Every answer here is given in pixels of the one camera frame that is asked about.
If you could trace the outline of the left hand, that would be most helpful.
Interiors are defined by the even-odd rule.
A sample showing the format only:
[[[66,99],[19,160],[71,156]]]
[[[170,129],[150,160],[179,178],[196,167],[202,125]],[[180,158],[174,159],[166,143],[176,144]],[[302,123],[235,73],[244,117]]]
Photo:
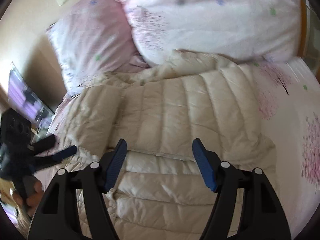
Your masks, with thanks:
[[[36,181],[34,184],[34,192],[32,195],[30,195],[25,203],[27,204],[26,212],[29,217],[33,217],[37,206],[39,205],[42,196],[44,194],[44,191],[42,189],[42,183],[40,181]],[[17,204],[18,207],[23,207],[23,199],[20,197],[18,192],[16,190],[12,191],[11,196],[14,200],[14,202]]]

